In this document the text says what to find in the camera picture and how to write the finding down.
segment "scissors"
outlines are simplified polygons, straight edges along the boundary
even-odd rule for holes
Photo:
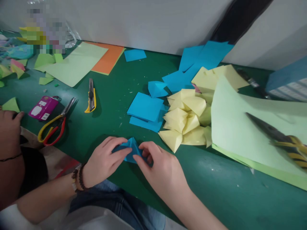
[[[45,124],[42,129],[39,131],[38,133],[38,141],[40,143],[43,143],[45,146],[50,146],[50,145],[54,145],[56,142],[59,141],[59,139],[61,138],[61,136],[64,133],[65,130],[65,121],[66,121],[66,115],[70,109],[70,107],[73,105],[74,101],[75,101],[75,97],[73,97],[70,100],[70,103],[65,107],[65,109],[61,112],[61,114],[57,117],[55,117],[54,119],[52,119],[51,121],[49,121],[47,124]],[[44,139],[42,139],[42,134],[43,131],[45,130],[45,128],[47,126],[49,126],[50,124],[52,124],[53,122],[58,121],[57,125],[52,125],[52,127],[49,129],[49,132],[47,133],[46,137]],[[61,126],[61,132],[59,134],[59,136],[55,139],[54,142],[52,142],[51,144],[48,144],[48,140],[50,139],[50,137],[55,133],[55,131],[58,130],[58,128]]]
[[[269,137],[275,140],[274,145],[287,151],[288,156],[304,171],[307,172],[307,146],[296,136],[286,136],[263,120],[246,113],[247,116],[258,125]]]

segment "sleeve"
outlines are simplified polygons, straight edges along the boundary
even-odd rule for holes
[[[13,204],[0,212],[0,229],[42,230],[38,225],[29,222]]]

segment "blue jeans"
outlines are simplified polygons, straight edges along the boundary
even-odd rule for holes
[[[165,215],[108,180],[79,193],[68,213],[89,205],[111,210],[136,230],[163,230],[165,227]]]

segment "pink power bank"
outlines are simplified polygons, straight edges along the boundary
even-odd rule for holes
[[[52,97],[43,96],[37,105],[29,112],[29,115],[40,121],[47,120],[58,103],[59,101]]]

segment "hand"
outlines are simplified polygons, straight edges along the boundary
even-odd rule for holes
[[[14,157],[20,153],[19,135],[20,121],[24,112],[20,112],[13,119],[14,111],[0,110],[0,159]]]
[[[152,163],[150,168],[138,155],[133,155],[147,181],[158,196],[168,205],[190,194],[190,190],[178,159],[162,149],[154,142],[143,142],[139,146],[143,150],[143,157]]]
[[[121,149],[115,153],[112,150],[128,140],[123,137],[107,137],[89,158],[83,168],[83,182],[87,188],[93,187],[111,176],[132,148]]]

